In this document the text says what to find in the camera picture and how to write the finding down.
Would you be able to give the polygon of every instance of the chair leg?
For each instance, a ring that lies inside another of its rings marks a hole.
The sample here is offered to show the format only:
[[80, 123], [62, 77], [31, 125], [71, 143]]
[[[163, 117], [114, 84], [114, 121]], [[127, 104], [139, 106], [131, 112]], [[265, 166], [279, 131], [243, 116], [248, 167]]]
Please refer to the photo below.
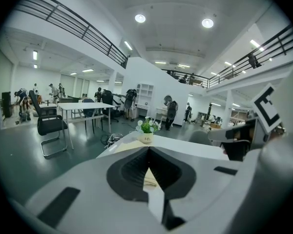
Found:
[[60, 131], [59, 131], [59, 135], [56, 136], [55, 138], [51, 138], [51, 139], [47, 139], [47, 140], [44, 140], [41, 142], [40, 146], [41, 146], [41, 151], [42, 151], [42, 155], [45, 157], [45, 158], [48, 158], [54, 154], [57, 154], [57, 153], [60, 153], [60, 152], [64, 152], [66, 149], [67, 149], [67, 142], [66, 142], [66, 138], [65, 138], [65, 131], [63, 130], [63, 137], [64, 137], [64, 140], [65, 140], [65, 147], [59, 151], [56, 151], [55, 153], [52, 153], [52, 154], [49, 154], [49, 155], [45, 155], [44, 154], [44, 151], [43, 151], [43, 145], [46, 144], [46, 143], [49, 143], [49, 142], [52, 142], [52, 141], [56, 141], [60, 138]]
[[94, 123], [93, 123], [93, 119], [92, 119], [92, 131], [93, 131], [93, 134], [94, 134]]

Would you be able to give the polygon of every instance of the glossy floor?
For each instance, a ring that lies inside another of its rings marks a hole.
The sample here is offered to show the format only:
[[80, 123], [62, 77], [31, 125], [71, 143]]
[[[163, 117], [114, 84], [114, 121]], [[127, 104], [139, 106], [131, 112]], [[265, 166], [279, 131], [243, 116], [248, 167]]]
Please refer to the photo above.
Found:
[[[112, 121], [113, 133], [128, 134], [134, 131], [137, 120], [130, 122], [119, 118], [120, 122]], [[182, 127], [173, 126], [170, 131], [161, 130], [157, 134], [174, 139], [188, 140], [190, 134], [199, 129], [198, 124], [185, 123]], [[108, 130], [107, 120], [104, 120], [104, 130]], [[108, 135], [100, 128], [92, 132], [91, 121], [87, 121], [87, 131], [84, 122], [70, 124], [70, 132], [74, 144], [71, 149], [69, 139], [66, 136], [68, 148], [50, 159], [42, 156], [40, 142], [49, 139], [56, 134], [40, 136], [35, 124], [21, 125], [18, 127], [3, 129], [0, 131], [0, 180], [7, 195], [20, 204], [40, 187], [60, 176], [73, 166], [96, 158], [105, 150], [101, 138]], [[63, 136], [61, 141], [48, 143], [44, 149], [46, 153], [60, 149], [64, 145]]]

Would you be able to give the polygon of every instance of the chair seat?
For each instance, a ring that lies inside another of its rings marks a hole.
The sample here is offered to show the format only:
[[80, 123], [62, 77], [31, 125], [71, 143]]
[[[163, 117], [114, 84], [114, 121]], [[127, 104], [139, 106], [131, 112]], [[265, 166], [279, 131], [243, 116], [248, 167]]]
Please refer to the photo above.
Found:
[[[67, 129], [67, 124], [63, 121], [64, 129]], [[62, 130], [62, 120], [61, 119], [49, 119], [49, 120], [39, 120], [38, 121], [38, 133], [40, 135], [46, 135], [49, 133], [57, 132]]]

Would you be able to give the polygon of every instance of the ceiling light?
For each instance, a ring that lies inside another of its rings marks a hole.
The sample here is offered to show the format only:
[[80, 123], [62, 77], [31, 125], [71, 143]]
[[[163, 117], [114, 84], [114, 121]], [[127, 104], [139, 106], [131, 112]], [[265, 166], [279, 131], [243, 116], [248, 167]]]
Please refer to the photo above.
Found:
[[135, 20], [139, 23], [143, 23], [146, 21], [146, 17], [144, 15], [138, 14], [135, 16]]
[[256, 48], [258, 48], [258, 47], [260, 46], [260, 45], [259, 45], [256, 41], [254, 41], [254, 40], [251, 40], [250, 43], [253, 44]]
[[34, 50], [33, 51], [33, 58], [34, 58], [34, 60], [37, 60], [37, 55], [38, 55], [38, 51]]
[[213, 22], [212, 19], [205, 18], [205, 19], [202, 21], [202, 25], [203, 25], [205, 28], [211, 28], [211, 27], [213, 27], [214, 22]]
[[178, 65], [179, 67], [184, 67], [184, 68], [189, 68], [190, 66], [188, 66], [188, 65], [184, 65], [184, 64], [179, 64]]
[[132, 50], [131, 46], [128, 44], [128, 42], [124, 41], [124, 43], [126, 44], [126, 46], [128, 47], [128, 49]]
[[93, 69], [85, 69], [85, 70], [83, 70], [83, 72], [90, 72], [90, 71], [93, 71]]

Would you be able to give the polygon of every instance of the black metal railing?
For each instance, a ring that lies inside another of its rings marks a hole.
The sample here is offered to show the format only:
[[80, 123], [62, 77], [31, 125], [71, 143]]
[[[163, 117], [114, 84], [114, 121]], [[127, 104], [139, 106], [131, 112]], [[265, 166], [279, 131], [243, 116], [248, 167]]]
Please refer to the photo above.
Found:
[[128, 58], [99, 30], [56, 0], [21, 0], [15, 10], [43, 19], [66, 30], [126, 68]]
[[178, 80], [180, 83], [189, 84], [193, 86], [199, 86], [202, 88], [209, 87], [209, 79], [203, 76], [197, 76], [195, 74], [189, 74], [186, 72], [179, 72], [175, 70], [162, 69], [170, 76]]
[[248, 69], [263, 66], [265, 62], [273, 61], [276, 57], [286, 56], [291, 50], [293, 50], [293, 27], [289, 25], [258, 48], [210, 78], [209, 87], [224, 80], [243, 75]]

